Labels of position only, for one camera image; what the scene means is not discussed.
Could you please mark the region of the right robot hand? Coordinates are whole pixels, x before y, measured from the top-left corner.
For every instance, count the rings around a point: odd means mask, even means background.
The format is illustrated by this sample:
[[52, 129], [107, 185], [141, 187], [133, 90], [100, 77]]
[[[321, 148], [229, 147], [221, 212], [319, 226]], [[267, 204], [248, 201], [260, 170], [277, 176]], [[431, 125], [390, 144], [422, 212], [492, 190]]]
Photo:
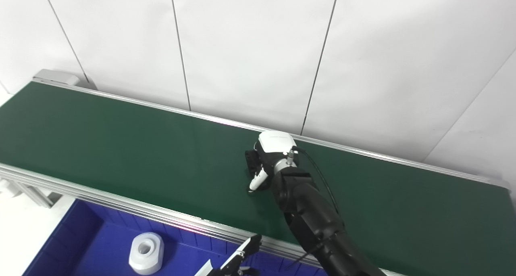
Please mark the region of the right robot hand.
[[282, 169], [299, 165], [293, 137], [286, 132], [264, 131], [252, 150], [245, 151], [248, 171], [252, 177], [248, 192], [269, 188], [272, 178]]

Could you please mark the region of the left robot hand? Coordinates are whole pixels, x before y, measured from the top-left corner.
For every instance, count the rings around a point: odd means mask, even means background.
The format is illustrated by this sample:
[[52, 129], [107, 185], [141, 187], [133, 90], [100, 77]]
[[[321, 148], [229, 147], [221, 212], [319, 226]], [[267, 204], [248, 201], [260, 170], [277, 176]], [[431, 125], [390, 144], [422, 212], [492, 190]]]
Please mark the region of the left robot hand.
[[253, 235], [244, 241], [219, 268], [214, 268], [208, 260], [197, 272], [196, 276], [259, 276], [258, 269], [242, 266], [251, 255], [259, 252], [262, 235]]

